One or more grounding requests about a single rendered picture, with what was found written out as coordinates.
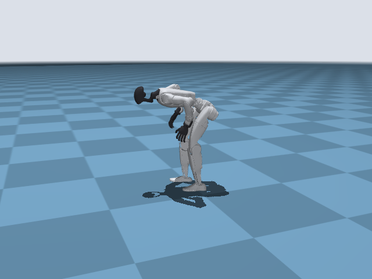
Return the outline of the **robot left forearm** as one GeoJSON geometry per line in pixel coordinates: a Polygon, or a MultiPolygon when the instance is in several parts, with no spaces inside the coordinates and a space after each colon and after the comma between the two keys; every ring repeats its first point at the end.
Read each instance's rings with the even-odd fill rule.
{"type": "Polygon", "coordinates": [[[190,123],[193,121],[194,119],[194,108],[193,107],[190,107],[189,103],[187,102],[184,102],[183,103],[183,107],[184,107],[184,110],[185,110],[185,124],[186,125],[190,125],[190,123]]]}

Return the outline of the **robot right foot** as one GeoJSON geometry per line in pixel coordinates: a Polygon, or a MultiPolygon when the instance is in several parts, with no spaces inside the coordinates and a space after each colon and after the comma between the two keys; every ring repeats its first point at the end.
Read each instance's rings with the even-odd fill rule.
{"type": "Polygon", "coordinates": [[[176,178],[170,178],[170,181],[172,181],[172,182],[191,182],[192,178],[191,177],[183,178],[183,176],[180,176],[180,177],[176,177],[176,178]]]}

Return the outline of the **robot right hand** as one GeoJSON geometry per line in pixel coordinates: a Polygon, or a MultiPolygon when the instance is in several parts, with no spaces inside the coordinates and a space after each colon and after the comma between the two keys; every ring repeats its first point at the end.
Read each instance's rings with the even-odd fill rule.
{"type": "Polygon", "coordinates": [[[172,117],[170,118],[170,121],[169,121],[169,127],[170,128],[174,128],[174,126],[173,126],[173,122],[174,122],[174,120],[176,119],[176,117],[177,117],[177,115],[180,115],[180,110],[181,110],[181,108],[177,108],[176,110],[175,110],[175,113],[172,115],[172,117]]]}

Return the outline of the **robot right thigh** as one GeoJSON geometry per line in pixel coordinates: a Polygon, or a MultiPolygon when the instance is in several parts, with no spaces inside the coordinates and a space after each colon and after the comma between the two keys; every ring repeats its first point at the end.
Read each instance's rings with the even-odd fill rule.
{"type": "MultiPolygon", "coordinates": [[[[193,112],[193,116],[194,116],[194,119],[193,119],[193,123],[191,125],[190,128],[188,128],[188,134],[186,135],[186,138],[185,138],[185,142],[181,142],[180,140],[180,143],[181,143],[181,147],[183,150],[187,151],[187,148],[188,148],[188,144],[189,144],[189,139],[188,139],[188,136],[190,135],[190,132],[191,132],[191,129],[192,129],[192,126],[196,120],[196,117],[198,117],[199,113],[196,111],[196,108],[194,107],[194,112],[193,112]]],[[[181,135],[182,136],[182,135],[181,135]]],[[[181,138],[180,138],[181,139],[181,138]]],[[[183,139],[184,139],[184,136],[183,136],[183,139]]]]}

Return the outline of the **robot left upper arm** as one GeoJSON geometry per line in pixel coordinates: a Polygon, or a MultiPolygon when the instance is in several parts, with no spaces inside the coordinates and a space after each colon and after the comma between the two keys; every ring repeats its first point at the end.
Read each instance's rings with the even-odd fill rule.
{"type": "Polygon", "coordinates": [[[180,105],[184,102],[189,103],[190,107],[194,104],[194,100],[191,97],[177,96],[169,93],[162,94],[162,102],[164,104],[175,104],[180,105]]]}

